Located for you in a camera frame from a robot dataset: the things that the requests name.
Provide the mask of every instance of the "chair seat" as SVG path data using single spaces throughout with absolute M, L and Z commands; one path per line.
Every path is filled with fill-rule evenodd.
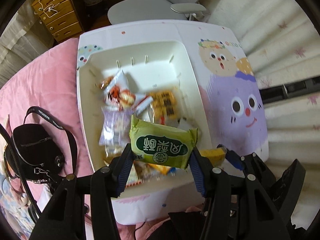
M 167 0 L 124 0 L 112 6 L 108 11 L 111 24 L 142 20 L 187 20 L 184 14 L 171 9 Z

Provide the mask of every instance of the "pink blanket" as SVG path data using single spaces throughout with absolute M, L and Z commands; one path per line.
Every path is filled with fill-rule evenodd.
M 78 39 L 69 39 L 22 68 L 0 90 L 0 120 L 9 115 L 11 130 L 23 124 L 30 106 L 40 106 L 55 116 L 74 135 L 78 146 L 76 176 L 93 173 L 88 152 L 81 131 L 76 93 L 76 59 Z M 65 155 L 65 169 L 61 175 L 72 172 L 72 162 L 67 136 L 37 115 L 29 115 L 27 123 L 40 123 L 54 138 Z M 16 190 L 20 181 L 12 182 Z M 38 200 L 43 185 L 28 183 L 35 200 Z M 146 239 L 158 226 L 160 220 L 146 223 L 136 232 L 137 239 Z M 135 228 L 140 225 L 123 226 L 118 224 L 122 240 L 133 239 Z

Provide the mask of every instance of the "circular logo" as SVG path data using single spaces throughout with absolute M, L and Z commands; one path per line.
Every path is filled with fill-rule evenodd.
M 168 155 L 166 153 L 158 152 L 153 155 L 152 159 L 155 163 L 165 163 L 168 160 Z

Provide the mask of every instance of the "gray chair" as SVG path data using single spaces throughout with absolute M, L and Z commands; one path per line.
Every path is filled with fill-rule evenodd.
M 124 0 L 108 11 L 111 24 L 141 20 L 201 20 L 206 8 L 198 0 Z

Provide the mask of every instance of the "dark green label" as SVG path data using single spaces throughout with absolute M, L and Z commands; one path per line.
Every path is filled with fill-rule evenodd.
M 178 140 L 153 135 L 139 137 L 137 140 L 137 148 L 146 154 L 154 155 L 156 153 L 165 153 L 173 157 L 185 155 L 188 152 L 188 147 Z

